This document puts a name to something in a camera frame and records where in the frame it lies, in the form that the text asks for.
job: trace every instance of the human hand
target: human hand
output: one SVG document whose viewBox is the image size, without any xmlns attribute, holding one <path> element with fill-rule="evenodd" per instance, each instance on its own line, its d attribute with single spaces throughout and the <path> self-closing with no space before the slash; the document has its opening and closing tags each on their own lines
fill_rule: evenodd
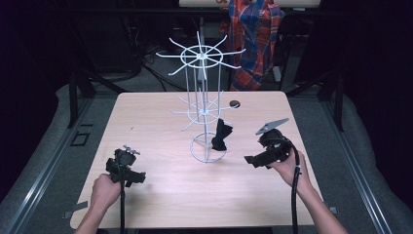
<svg viewBox="0 0 413 234">
<path fill-rule="evenodd" d="M 291 148 L 288 153 L 288 158 L 283 162 L 274 162 L 269 164 L 268 166 L 274 168 L 282 177 L 282 179 L 289 185 L 292 186 L 292 181 L 294 179 L 294 172 L 296 167 L 295 162 L 295 153 L 294 150 Z M 304 186 L 312 186 L 309 178 L 309 174 L 307 171 L 307 164 L 304 157 L 304 154 L 298 151 L 298 156 L 300 157 L 300 176 L 298 178 L 298 192 L 300 191 L 300 187 Z"/>
<path fill-rule="evenodd" d="M 118 200 L 121 193 L 121 183 L 114 183 L 110 175 L 101 174 L 94 181 L 94 188 L 91 198 L 91 208 L 97 211 L 106 212 Z"/>
</svg>

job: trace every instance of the white metal spinner rack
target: white metal spinner rack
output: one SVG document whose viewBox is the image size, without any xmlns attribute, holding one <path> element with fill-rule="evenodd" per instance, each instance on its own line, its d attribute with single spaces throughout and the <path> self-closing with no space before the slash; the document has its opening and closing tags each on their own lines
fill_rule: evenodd
<svg viewBox="0 0 413 234">
<path fill-rule="evenodd" d="M 191 142 L 190 150 L 191 154 L 199 161 L 204 163 L 212 163 L 220 160 L 224 157 L 226 151 L 214 151 L 211 152 L 212 143 L 211 140 L 215 136 L 208 129 L 208 125 L 217 121 L 221 115 L 221 110 L 235 108 L 233 106 L 221 108 L 220 107 L 220 96 L 223 91 L 220 91 L 221 84 L 221 66 L 225 65 L 234 69 L 240 68 L 239 66 L 233 66 L 223 62 L 224 56 L 236 55 L 242 53 L 244 50 L 239 52 L 222 53 L 218 50 L 218 46 L 226 40 L 226 36 L 223 40 L 217 43 L 215 46 L 204 45 L 204 38 L 200 38 L 200 33 L 197 32 L 198 45 L 186 48 L 169 38 L 169 40 L 176 46 L 183 49 L 179 56 L 166 56 L 157 53 L 157 56 L 162 58 L 180 58 L 183 65 L 175 70 L 169 75 L 175 75 L 182 69 L 185 69 L 186 76 L 186 89 L 187 89 L 187 99 L 179 97 L 182 101 L 188 104 L 188 109 L 186 111 L 172 111 L 172 113 L 177 114 L 187 114 L 191 122 L 182 130 L 185 131 L 191 125 L 198 124 L 204 125 L 204 132 L 195 136 Z M 208 95 L 208 77 L 207 70 L 218 66 L 218 90 L 217 95 L 214 98 L 210 98 Z M 193 68 L 193 81 L 194 81 L 194 91 L 190 94 L 189 91 L 189 72 L 188 67 Z"/>
</svg>

